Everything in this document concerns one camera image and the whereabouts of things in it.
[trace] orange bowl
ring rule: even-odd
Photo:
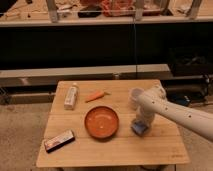
[[[114,110],[106,106],[91,109],[84,121],[88,133],[95,138],[109,138],[118,130],[119,119]]]

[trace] red item on shelf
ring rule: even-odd
[[[124,16],[133,14],[132,0],[103,0],[101,3],[105,16]]]

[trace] box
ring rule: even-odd
[[[213,74],[213,48],[200,46],[171,48],[168,65],[174,76]]]

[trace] small box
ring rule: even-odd
[[[75,140],[75,136],[74,136],[73,132],[71,130],[66,131],[66,132],[58,135],[57,137],[54,137],[50,140],[45,141],[44,142],[45,150],[48,153],[50,153],[74,140]]]

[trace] orange item on shelf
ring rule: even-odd
[[[85,102],[90,102],[90,101],[102,98],[102,97],[104,97],[105,95],[108,95],[108,94],[109,93],[106,93],[106,92],[104,92],[102,90],[96,91],[96,92],[92,93],[91,95],[89,95],[86,98]]]
[[[103,0],[101,7],[107,17],[132,15],[134,10],[133,0]]]

